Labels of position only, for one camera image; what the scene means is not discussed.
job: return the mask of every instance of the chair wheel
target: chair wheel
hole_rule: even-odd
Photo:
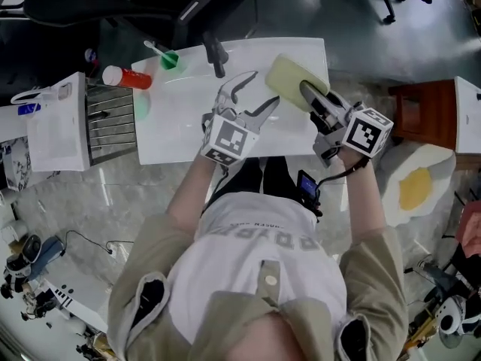
[[[396,19],[392,15],[388,15],[383,19],[384,24],[393,24],[394,21],[396,21]]]

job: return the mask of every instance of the human arm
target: human arm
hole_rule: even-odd
[[[192,240],[166,214],[144,221],[108,301],[107,336],[118,356],[129,348],[130,335],[144,332],[146,325],[162,314],[171,292],[169,273]],[[151,317],[139,320],[138,314]]]
[[[195,234],[216,163],[198,154],[167,207],[176,227]]]
[[[345,147],[340,152],[340,158],[346,169],[349,169],[362,155]],[[386,219],[371,161],[366,167],[348,175],[346,182],[352,242],[360,242],[363,238],[381,233],[386,227]]]
[[[340,158],[346,168],[360,159],[352,150]],[[362,314],[371,338],[371,359],[397,359],[407,338],[407,305],[401,248],[396,231],[386,227],[383,206],[371,163],[347,177],[352,246],[340,270],[351,315]]]

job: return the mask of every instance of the plastic container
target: plastic container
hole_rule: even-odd
[[[0,190],[0,207],[11,205],[17,199],[18,192],[13,191],[7,187]]]
[[[12,220],[8,225],[0,229],[2,239],[10,244],[13,241],[20,241],[28,232],[27,225],[22,220]]]
[[[115,65],[106,67],[102,79],[108,86],[148,89],[152,85],[152,78],[149,75]]]

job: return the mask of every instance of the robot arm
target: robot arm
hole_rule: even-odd
[[[204,142],[200,154],[224,166],[230,166],[247,157],[260,137],[261,127],[280,103],[275,96],[252,113],[237,113],[236,93],[257,75],[257,71],[244,72],[225,82],[217,93],[212,112],[202,117]]]
[[[302,81],[299,89],[312,109],[310,119],[318,130],[314,152],[326,167],[342,145],[367,158],[382,150],[393,126],[391,120],[362,102],[350,105],[335,91],[324,96],[307,81]]]

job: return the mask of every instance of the black pants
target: black pants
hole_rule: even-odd
[[[227,193],[259,193],[261,190],[262,170],[259,158],[246,159],[240,171],[219,191],[212,195],[209,205]],[[298,188],[294,184],[284,156],[271,156],[264,169],[264,194],[289,198],[303,205]]]

